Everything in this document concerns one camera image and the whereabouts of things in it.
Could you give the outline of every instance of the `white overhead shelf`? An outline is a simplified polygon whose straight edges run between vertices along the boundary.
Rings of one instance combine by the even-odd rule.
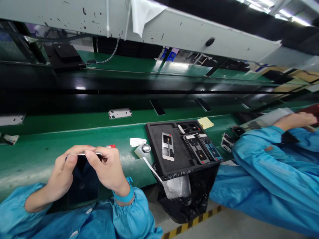
[[[128,0],[109,0],[110,37],[123,40],[128,6]],[[3,19],[100,36],[107,36],[106,12],[106,0],[10,0],[0,2],[0,17]],[[313,57],[284,48],[279,42],[254,36],[172,8],[165,9],[146,23],[142,38],[133,33],[132,29],[132,19],[130,19],[127,40],[253,62],[276,63],[276,65],[295,68]],[[215,41],[211,46],[206,47],[205,43],[211,37],[214,37]]]

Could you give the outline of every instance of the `black box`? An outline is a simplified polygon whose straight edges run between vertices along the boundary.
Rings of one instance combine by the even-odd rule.
[[[200,123],[198,123],[197,120],[155,122],[147,123],[145,125],[155,163],[161,176],[167,176],[173,173],[185,171],[189,171],[189,173],[196,172],[201,169],[220,164],[222,162],[222,160],[219,160],[211,161],[206,164],[200,164],[197,160],[192,158],[192,155],[183,139],[183,135],[185,134],[180,134],[177,129],[177,125],[186,123],[196,124],[196,126],[198,126],[198,128],[201,130],[199,133],[205,133],[204,129],[201,127]],[[162,157],[162,133],[172,135],[174,161],[169,161],[167,159],[163,159]]]

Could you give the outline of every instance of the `blue wristband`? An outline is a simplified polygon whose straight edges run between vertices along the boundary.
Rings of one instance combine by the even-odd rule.
[[[126,197],[120,197],[120,196],[116,195],[115,192],[112,191],[114,199],[116,199],[117,201],[120,201],[120,202],[125,202],[125,203],[130,202],[134,196],[134,190],[132,189],[132,185],[131,185],[131,182],[133,182],[133,180],[131,177],[127,177],[126,180],[129,183],[130,188],[131,188],[129,194]]]

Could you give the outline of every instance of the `blue sleeve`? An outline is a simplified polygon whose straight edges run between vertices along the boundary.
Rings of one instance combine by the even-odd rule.
[[[0,220],[0,238],[15,238],[19,234],[32,232],[50,207],[41,212],[30,213],[25,210],[27,198],[44,184],[38,183],[17,188],[0,204],[2,219]]]
[[[319,212],[319,177],[280,162],[265,151],[272,143],[279,143],[283,133],[275,126],[251,130],[234,145],[234,157],[271,194]]]
[[[309,132],[303,128],[290,129],[289,133],[295,136],[300,142],[296,143],[301,148],[312,152],[319,152],[319,132]]]
[[[113,205],[113,224],[120,238],[161,238],[162,228],[155,228],[155,220],[149,210],[145,194],[139,188],[134,190],[134,201],[129,206]]]

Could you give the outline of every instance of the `yellow and black warning tape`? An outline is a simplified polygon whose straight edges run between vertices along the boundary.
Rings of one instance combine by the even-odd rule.
[[[162,236],[162,239],[171,239],[171,238],[177,236],[178,234],[181,234],[181,233],[187,231],[191,227],[196,226],[200,222],[205,221],[206,219],[212,217],[213,215],[216,215],[216,214],[220,213],[221,211],[224,211],[225,209],[226,209],[226,207],[219,205],[218,207],[215,207],[214,209],[209,210],[209,211],[205,212],[204,214],[198,216],[194,220],[192,220],[188,223],[184,223],[181,226],[179,226],[178,228],[175,228],[175,229],[171,230],[170,232],[165,233]]]

